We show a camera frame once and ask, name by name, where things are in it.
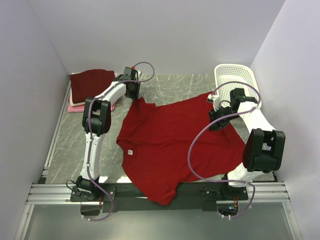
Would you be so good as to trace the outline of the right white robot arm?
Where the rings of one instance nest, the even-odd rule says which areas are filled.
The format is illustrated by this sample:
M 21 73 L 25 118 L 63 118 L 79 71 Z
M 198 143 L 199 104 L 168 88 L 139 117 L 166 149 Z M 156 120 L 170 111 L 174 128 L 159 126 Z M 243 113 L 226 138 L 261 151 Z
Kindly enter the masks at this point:
M 279 170 L 282 164 L 286 135 L 269 124 L 259 109 L 260 97 L 246 95 L 244 88 L 234 88 L 229 99 L 221 99 L 216 91 L 207 101 L 213 104 L 209 112 L 210 131 L 220 131 L 236 118 L 241 118 L 249 132 L 242 154 L 242 162 L 226 173 L 214 189 L 204 193 L 206 198 L 233 200 L 248 199 L 247 184 L 256 177 Z

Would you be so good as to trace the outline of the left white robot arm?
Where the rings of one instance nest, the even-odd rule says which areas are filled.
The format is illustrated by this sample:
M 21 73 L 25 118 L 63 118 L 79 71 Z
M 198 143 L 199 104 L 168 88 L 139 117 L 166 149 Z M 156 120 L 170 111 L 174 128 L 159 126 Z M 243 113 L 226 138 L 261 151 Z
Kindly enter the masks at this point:
M 85 131 L 85 152 L 82 169 L 71 190 L 71 201 L 89 202 L 102 199 L 99 184 L 99 162 L 104 138 L 111 128 L 112 106 L 121 97 L 137 99 L 140 91 L 139 72 L 126 67 L 103 92 L 85 100 L 82 127 Z

